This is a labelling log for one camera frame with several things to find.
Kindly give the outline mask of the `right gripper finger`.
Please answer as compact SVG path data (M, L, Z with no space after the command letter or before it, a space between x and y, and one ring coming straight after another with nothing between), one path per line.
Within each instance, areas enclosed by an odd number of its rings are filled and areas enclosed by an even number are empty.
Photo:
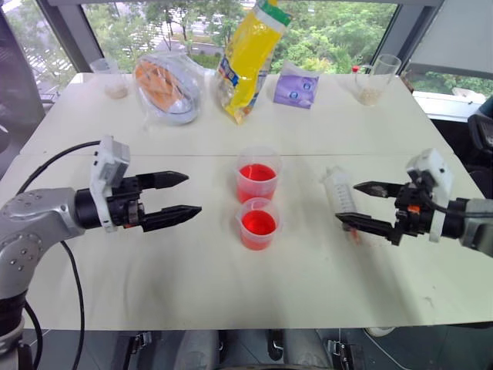
M394 226L382 220L376 220L368 215L359 213L337 213L335 217L351 230L359 230L364 233L384 237L393 245L398 246L401 242L401 233Z
M403 184L385 183L372 180L355 184L353 185L353 188L372 197L396 198L403 186Z

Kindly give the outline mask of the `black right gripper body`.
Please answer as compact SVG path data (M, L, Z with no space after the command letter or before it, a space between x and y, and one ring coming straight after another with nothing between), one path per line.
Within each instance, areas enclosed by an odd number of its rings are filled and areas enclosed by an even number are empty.
M416 237L429 232L434 211L421 199L421 189L412 183L404 184L397 192L394 206L394 227L402 234Z

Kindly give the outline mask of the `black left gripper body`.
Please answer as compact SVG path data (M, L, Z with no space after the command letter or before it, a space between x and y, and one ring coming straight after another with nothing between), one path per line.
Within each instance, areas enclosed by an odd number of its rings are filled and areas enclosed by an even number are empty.
M120 185L111 187L106 198L109 216L117 227L144 228L144 208L139 202L140 194L146 188L146 175L135 175L122 179Z

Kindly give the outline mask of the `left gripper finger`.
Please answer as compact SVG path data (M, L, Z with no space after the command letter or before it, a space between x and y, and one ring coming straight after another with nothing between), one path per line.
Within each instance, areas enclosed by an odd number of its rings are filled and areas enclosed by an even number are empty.
M143 214L141 228L144 232L160 230L182 224L194 218L202 211L202 207L177 205L163 208L158 212Z
M145 173L136 175L141 190L147 189L163 189L174 187L189 177L186 174L176 171L161 171L155 173Z

